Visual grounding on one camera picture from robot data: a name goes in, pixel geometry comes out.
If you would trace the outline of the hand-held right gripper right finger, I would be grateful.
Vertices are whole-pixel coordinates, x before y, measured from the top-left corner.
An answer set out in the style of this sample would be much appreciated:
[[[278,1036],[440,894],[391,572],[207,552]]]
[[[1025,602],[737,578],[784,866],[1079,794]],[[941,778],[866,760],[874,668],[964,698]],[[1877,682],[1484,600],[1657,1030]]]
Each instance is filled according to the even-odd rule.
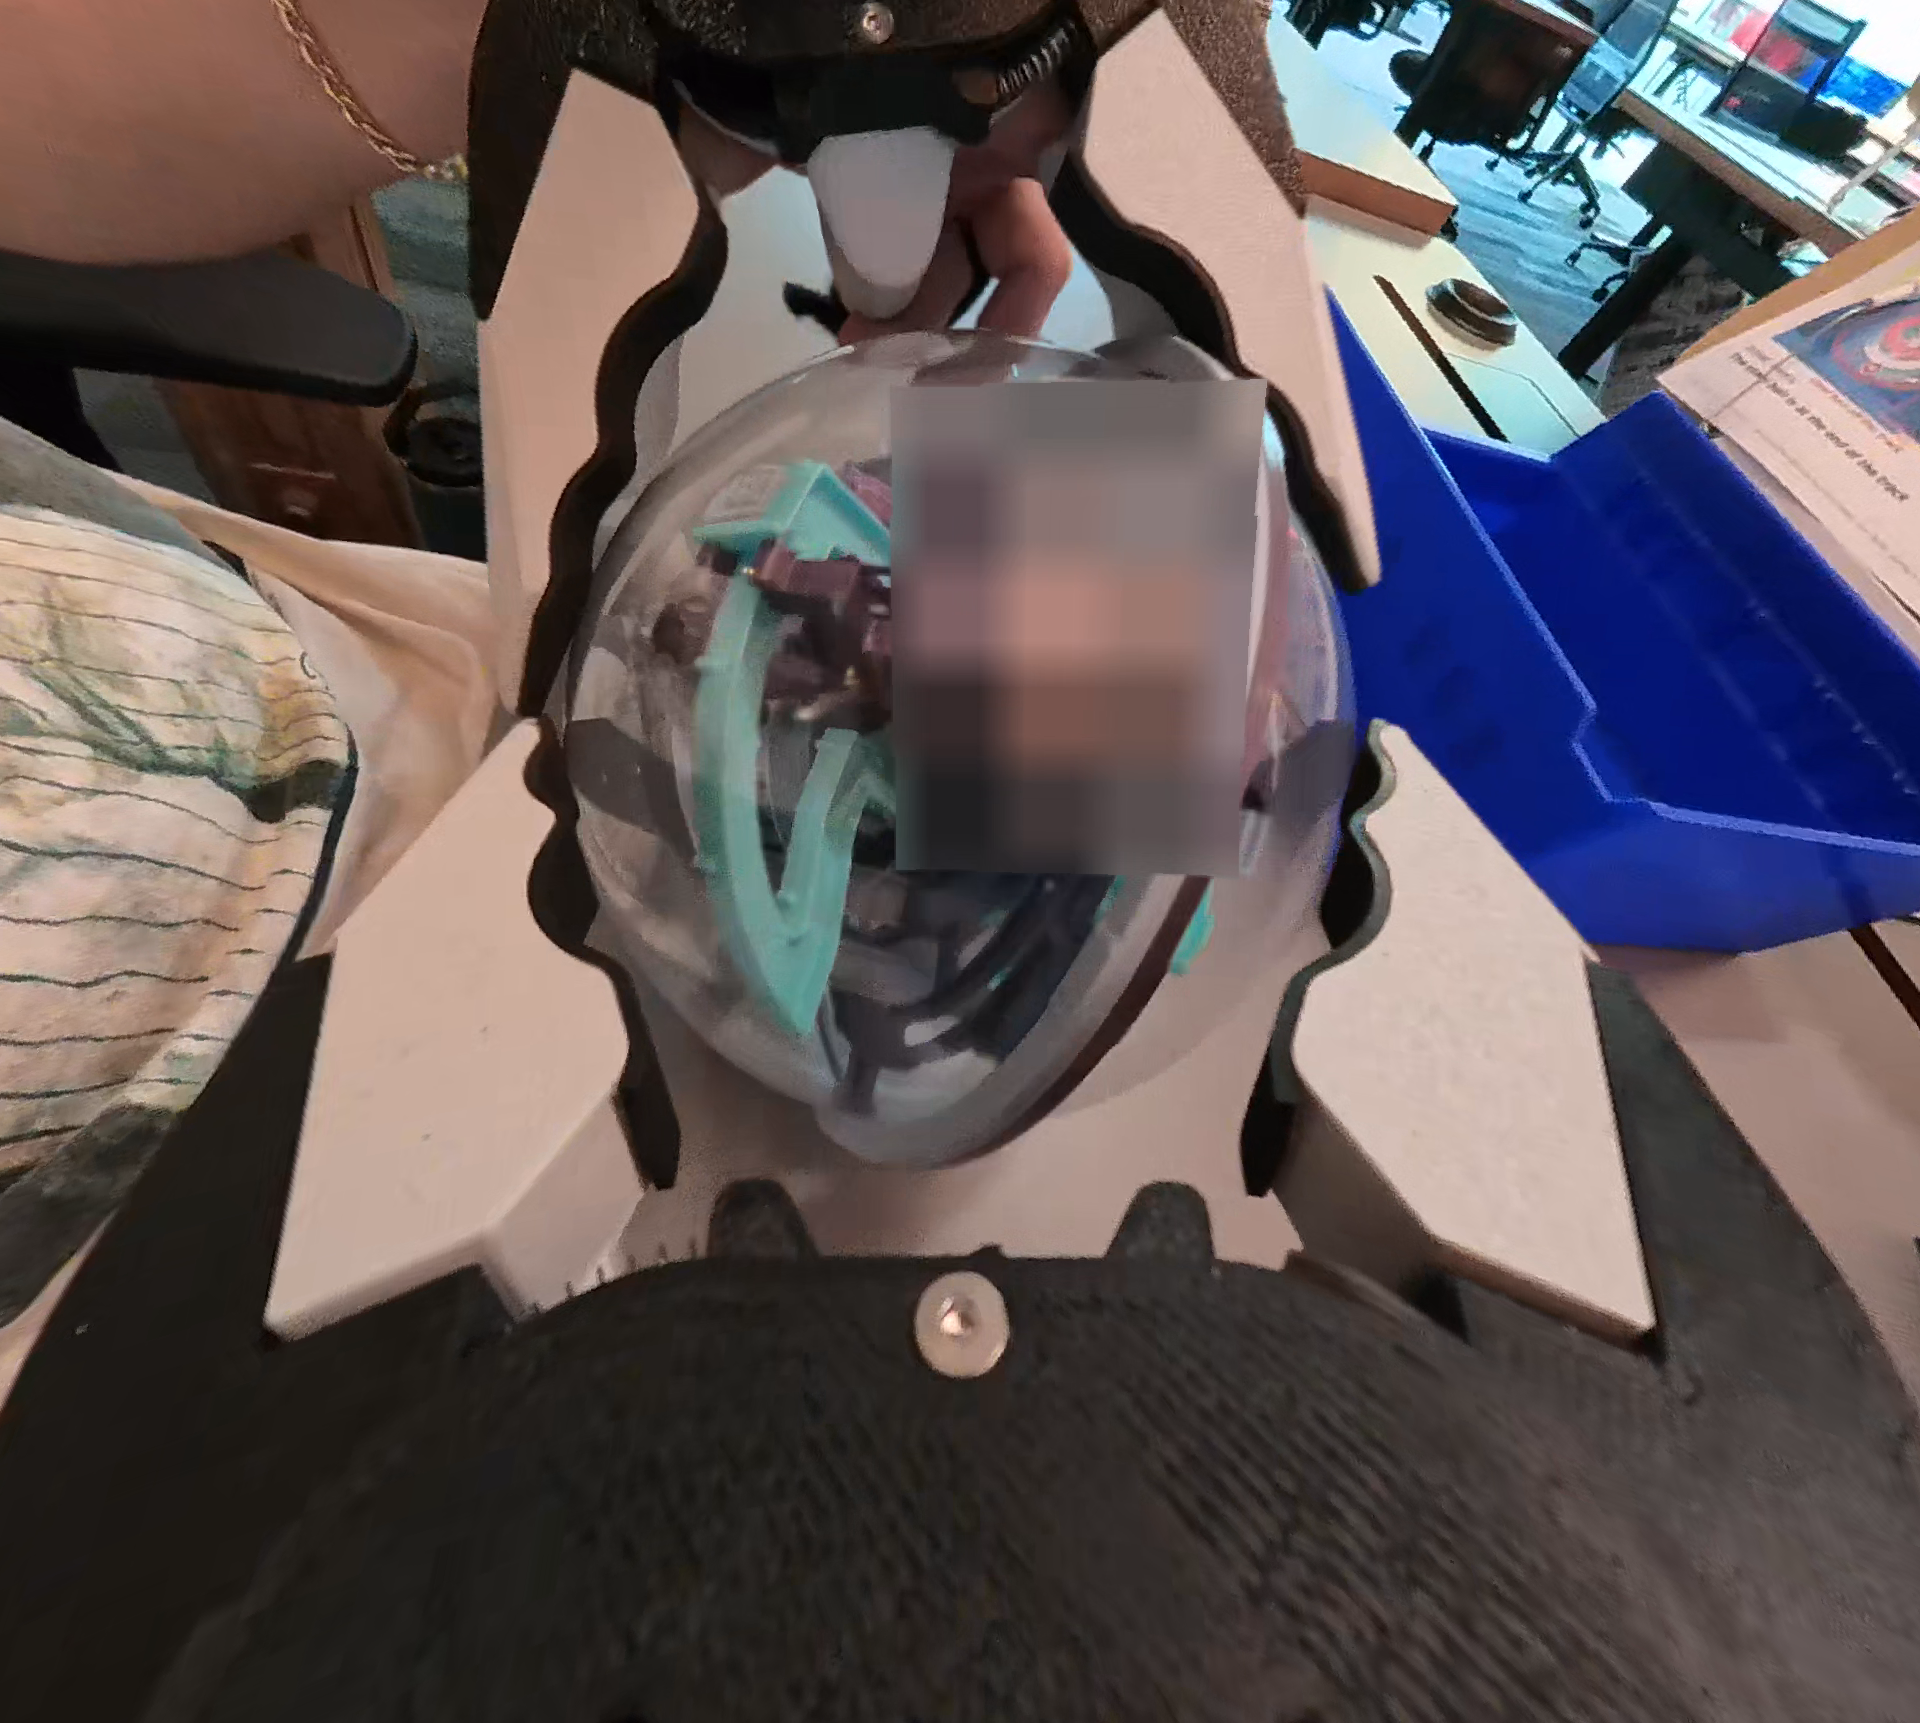
[[[1241,1132],[1308,1256],[1447,1276],[1633,1348],[1657,1304],[1595,958],[1404,728],[1375,722]]]

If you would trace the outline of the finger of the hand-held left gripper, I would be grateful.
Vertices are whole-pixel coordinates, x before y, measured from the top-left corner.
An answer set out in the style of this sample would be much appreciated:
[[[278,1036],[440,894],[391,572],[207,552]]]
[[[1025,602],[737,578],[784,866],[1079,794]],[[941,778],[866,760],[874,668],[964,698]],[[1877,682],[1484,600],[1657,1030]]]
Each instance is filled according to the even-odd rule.
[[[1293,506],[1332,580],[1380,582],[1370,474],[1332,301],[1285,183],[1286,115],[1244,11],[1190,43],[1150,7],[1089,63],[1053,189],[1074,253],[1122,315],[1147,313],[1248,383],[1282,436]]]
[[[566,85],[506,271],[480,323],[495,678],[541,716],[592,588],[650,375],[709,313],[727,265],[714,207],[661,113]]]

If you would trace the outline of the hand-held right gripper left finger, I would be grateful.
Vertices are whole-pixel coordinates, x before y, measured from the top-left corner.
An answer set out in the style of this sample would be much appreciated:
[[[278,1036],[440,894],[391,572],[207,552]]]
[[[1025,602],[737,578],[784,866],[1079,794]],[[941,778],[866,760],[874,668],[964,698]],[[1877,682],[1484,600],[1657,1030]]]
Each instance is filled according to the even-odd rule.
[[[634,1276],[636,998],[544,722],[516,724],[332,944],[264,1324],[465,1270],[509,1316]]]

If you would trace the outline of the clear plastic maze ball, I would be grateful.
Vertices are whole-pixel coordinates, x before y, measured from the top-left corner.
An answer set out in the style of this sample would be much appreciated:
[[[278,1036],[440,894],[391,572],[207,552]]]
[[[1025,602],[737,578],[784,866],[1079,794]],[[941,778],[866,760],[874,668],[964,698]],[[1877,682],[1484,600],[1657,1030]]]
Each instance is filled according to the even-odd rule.
[[[1267,397],[1173,339],[764,385],[636,496],[569,666],[595,942],[881,1166],[1012,1142],[1169,982],[1291,952],[1356,750]]]

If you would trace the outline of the person's left forearm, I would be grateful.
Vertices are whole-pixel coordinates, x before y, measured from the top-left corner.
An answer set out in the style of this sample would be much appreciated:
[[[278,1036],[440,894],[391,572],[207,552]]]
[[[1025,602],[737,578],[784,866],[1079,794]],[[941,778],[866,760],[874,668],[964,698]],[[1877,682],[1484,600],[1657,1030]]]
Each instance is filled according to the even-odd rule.
[[[83,265],[275,247],[336,185],[268,0],[4,0],[4,249]]]

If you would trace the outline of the black chair knob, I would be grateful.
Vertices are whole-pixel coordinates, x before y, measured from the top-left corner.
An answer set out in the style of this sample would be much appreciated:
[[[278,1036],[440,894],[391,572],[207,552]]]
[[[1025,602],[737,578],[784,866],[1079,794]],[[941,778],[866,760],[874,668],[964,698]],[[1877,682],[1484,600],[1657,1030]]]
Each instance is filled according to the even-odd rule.
[[[482,564],[489,534],[478,387],[451,381],[411,389],[388,413],[383,436],[425,546]]]

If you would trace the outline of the wooden pillar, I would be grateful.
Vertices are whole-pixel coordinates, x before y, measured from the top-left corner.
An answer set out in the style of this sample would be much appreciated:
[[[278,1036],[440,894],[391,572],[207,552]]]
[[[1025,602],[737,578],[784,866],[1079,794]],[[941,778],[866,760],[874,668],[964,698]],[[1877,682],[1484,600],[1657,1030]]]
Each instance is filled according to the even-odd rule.
[[[391,450],[397,407],[159,385],[210,500],[302,536],[420,550],[420,516]]]

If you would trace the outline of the blue plastic bin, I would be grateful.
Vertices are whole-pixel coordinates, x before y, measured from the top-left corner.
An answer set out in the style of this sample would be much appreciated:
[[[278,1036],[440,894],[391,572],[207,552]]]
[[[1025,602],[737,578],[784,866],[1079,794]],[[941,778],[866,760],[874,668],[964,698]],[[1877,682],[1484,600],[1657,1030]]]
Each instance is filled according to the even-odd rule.
[[[1383,578],[1356,708],[1593,944],[1914,918],[1917,654],[1671,397],[1548,460],[1423,428],[1332,309]]]

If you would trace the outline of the black mesh office chair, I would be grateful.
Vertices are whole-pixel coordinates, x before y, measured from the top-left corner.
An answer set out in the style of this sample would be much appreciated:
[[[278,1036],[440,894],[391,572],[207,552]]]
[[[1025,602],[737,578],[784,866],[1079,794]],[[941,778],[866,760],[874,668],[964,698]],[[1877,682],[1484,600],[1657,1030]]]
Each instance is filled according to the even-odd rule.
[[[1705,117],[1794,149],[1864,31],[1867,21],[1848,19],[1818,0],[1782,0]]]
[[[1608,145],[1621,131],[1608,123],[1612,107],[1633,87],[1669,29],[1680,0],[1556,0],[1588,11],[1588,27],[1596,41],[1578,61],[1572,75],[1555,95],[1548,121],[1559,125],[1555,141],[1538,151],[1530,139],[1521,159],[1528,185],[1521,201],[1555,187],[1572,187],[1583,205],[1578,225],[1596,227],[1602,201],[1585,163],[1585,149],[1593,143]]]

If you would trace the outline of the printed instruction sheet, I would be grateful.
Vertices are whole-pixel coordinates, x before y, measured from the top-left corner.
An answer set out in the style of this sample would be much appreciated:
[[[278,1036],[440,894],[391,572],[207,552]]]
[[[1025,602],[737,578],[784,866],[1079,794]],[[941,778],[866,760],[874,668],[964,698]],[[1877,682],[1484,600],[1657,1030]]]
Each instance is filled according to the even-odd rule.
[[[1738,313],[1658,381],[1869,596],[1918,614],[1918,217]]]

